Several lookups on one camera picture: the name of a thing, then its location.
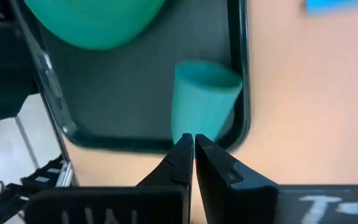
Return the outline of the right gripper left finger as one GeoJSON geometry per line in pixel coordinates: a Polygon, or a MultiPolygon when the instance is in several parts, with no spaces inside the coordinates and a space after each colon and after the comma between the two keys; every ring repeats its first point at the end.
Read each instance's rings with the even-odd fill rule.
{"type": "Polygon", "coordinates": [[[190,189],[193,176],[194,140],[191,134],[183,134],[161,163],[137,186],[180,185],[190,189]]]}

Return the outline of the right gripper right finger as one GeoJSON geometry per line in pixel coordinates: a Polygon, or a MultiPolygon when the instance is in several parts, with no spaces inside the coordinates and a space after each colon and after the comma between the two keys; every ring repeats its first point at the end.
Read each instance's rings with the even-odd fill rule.
{"type": "Polygon", "coordinates": [[[273,223],[278,184],[202,134],[195,138],[195,157],[208,223],[273,223]]]}

